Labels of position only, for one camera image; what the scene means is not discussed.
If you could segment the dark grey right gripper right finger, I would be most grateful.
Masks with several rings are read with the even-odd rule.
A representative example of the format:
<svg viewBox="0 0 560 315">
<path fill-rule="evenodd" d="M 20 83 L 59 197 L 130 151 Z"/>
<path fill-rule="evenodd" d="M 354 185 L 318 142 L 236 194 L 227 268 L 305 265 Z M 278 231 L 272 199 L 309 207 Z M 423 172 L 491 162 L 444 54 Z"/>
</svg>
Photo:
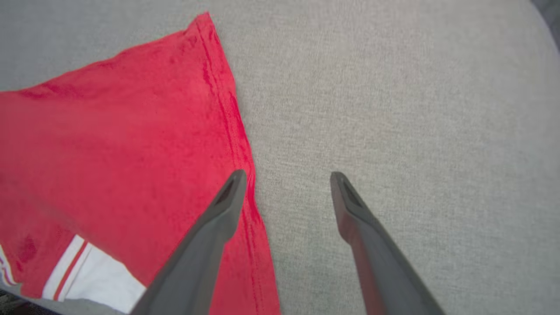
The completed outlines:
<svg viewBox="0 0 560 315">
<path fill-rule="evenodd" d="M 442 307 L 349 179 L 330 177 L 338 231 L 350 245 L 368 315 L 442 315 Z"/>
</svg>

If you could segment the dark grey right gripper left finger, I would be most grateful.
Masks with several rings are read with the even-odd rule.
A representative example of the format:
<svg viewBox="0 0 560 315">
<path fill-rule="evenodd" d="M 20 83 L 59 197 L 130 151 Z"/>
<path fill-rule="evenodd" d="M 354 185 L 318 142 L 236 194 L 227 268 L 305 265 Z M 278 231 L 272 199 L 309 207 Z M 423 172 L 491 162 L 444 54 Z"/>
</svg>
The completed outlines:
<svg viewBox="0 0 560 315">
<path fill-rule="evenodd" d="M 133 315 L 207 315 L 224 246 L 235 234 L 247 186 L 235 170 L 132 310 Z"/>
</svg>

